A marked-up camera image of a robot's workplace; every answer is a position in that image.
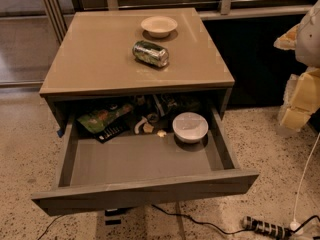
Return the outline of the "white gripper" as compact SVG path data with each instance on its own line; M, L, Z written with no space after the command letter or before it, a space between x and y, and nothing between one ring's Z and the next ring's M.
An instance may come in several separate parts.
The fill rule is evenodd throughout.
M310 66L300 76L291 74L279 111L279 124L299 131L320 108L320 0L299 25L278 37L273 46L294 50L296 60Z

